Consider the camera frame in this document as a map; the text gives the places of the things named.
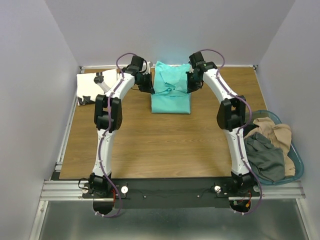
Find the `teal t shirt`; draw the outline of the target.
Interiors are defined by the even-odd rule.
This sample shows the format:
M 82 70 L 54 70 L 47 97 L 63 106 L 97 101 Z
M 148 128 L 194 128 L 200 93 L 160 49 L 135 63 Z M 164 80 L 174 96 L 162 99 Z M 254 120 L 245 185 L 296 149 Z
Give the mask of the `teal t shirt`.
M 191 94 L 187 90 L 189 64 L 171 66 L 157 61 L 154 76 L 154 94 L 151 95 L 153 114 L 190 114 Z

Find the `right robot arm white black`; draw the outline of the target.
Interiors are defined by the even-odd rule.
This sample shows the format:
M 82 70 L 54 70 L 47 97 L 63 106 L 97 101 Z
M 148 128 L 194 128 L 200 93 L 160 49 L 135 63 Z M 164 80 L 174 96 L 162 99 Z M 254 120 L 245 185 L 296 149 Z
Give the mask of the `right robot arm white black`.
M 233 91 L 221 76 L 221 69 L 214 62 L 206 62 L 202 52 L 189 56 L 191 70 L 186 72 L 187 92 L 192 93 L 207 84 L 219 101 L 216 121 L 223 130 L 231 156 L 230 191 L 241 196 L 255 184 L 244 143 L 246 109 L 250 109 L 246 98 Z

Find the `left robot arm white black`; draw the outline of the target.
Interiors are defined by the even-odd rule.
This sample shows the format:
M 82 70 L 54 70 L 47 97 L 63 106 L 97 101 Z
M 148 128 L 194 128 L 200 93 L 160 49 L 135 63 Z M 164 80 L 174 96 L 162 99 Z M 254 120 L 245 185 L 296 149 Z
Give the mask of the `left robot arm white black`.
M 97 129 L 96 160 L 88 178 L 90 190 L 99 197 L 107 197 L 116 190 L 111 181 L 112 150 L 117 130 L 123 121 L 122 100 L 133 86 L 143 93 L 154 94 L 151 67 L 153 63 L 133 54 L 129 65 L 119 68 L 119 76 L 104 94 L 98 94 L 94 106 Z

